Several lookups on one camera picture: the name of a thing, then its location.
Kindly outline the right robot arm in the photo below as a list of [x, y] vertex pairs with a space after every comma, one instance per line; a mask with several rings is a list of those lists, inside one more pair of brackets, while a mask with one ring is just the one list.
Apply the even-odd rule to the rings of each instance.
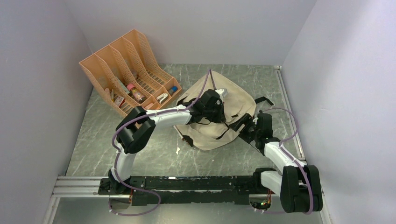
[[246, 113], [228, 126], [239, 132], [246, 143], [254, 142], [256, 149], [277, 167], [277, 170], [257, 169], [257, 177], [252, 180], [253, 190], [257, 193], [271, 190], [280, 197], [286, 213], [321, 211], [323, 196], [318, 168], [306, 165], [283, 147], [273, 134], [272, 121], [268, 113], [259, 112], [255, 118]]

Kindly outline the beige canvas backpack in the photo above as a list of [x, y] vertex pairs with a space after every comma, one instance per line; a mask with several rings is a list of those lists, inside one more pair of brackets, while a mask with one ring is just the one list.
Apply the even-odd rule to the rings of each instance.
[[190, 146], [195, 146], [201, 150], [213, 150], [222, 147], [236, 138], [239, 133], [228, 128], [228, 125], [237, 121], [245, 113], [249, 113], [253, 118], [255, 115], [256, 105], [264, 100], [265, 97], [253, 99], [246, 91], [225, 76], [213, 71], [206, 78], [200, 78], [177, 100], [178, 104], [190, 102], [200, 92], [206, 90], [225, 88], [228, 91], [224, 98], [224, 114], [226, 121], [224, 123], [208, 123], [207, 120], [189, 124], [176, 125], [175, 128]]

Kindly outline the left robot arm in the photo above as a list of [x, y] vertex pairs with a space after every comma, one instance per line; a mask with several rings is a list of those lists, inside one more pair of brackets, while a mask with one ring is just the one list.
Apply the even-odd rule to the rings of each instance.
[[127, 192], [134, 158], [147, 145], [155, 129], [194, 124], [203, 119], [211, 123], [224, 123], [226, 95], [227, 89], [209, 89], [190, 102], [170, 109], [145, 110], [142, 106], [135, 107], [117, 126], [112, 137], [117, 155], [108, 173], [110, 190], [117, 194]]

